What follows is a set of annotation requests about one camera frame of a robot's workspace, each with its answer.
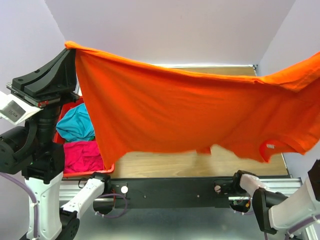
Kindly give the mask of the orange t-shirt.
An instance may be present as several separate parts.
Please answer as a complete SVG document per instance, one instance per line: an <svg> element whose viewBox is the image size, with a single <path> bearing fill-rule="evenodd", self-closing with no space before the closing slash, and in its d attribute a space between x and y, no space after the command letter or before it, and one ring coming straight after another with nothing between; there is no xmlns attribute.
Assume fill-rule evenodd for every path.
<svg viewBox="0 0 320 240"><path fill-rule="evenodd" d="M267 76L170 69L67 41L103 163L131 152L207 154L218 145L267 163L320 139L320 55Z"/></svg>

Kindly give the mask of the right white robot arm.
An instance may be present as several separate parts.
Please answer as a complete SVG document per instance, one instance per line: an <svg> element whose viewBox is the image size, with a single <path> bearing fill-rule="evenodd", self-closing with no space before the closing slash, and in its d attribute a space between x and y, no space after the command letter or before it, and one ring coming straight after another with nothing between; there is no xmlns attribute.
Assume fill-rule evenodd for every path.
<svg viewBox="0 0 320 240"><path fill-rule="evenodd" d="M299 189L287 197L273 192L256 175L239 170L233 175L230 191L251 196L251 206L259 229L267 234L295 233L320 223L320 161L317 159Z"/></svg>

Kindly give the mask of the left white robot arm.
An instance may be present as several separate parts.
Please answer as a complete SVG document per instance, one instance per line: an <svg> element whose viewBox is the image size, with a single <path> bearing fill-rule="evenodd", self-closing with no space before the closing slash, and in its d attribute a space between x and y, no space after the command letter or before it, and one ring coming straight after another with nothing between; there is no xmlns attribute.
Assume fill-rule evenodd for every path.
<svg viewBox="0 0 320 240"><path fill-rule="evenodd" d="M65 152L54 136L63 106L79 99L75 59L75 49L64 49L39 69L14 78L7 84L10 93L0 95L0 116L14 125L0 136L0 174L8 180L16 173L24 177L27 240L74 239L84 212L111 191L110 176L95 172L75 197L59 204Z"/></svg>

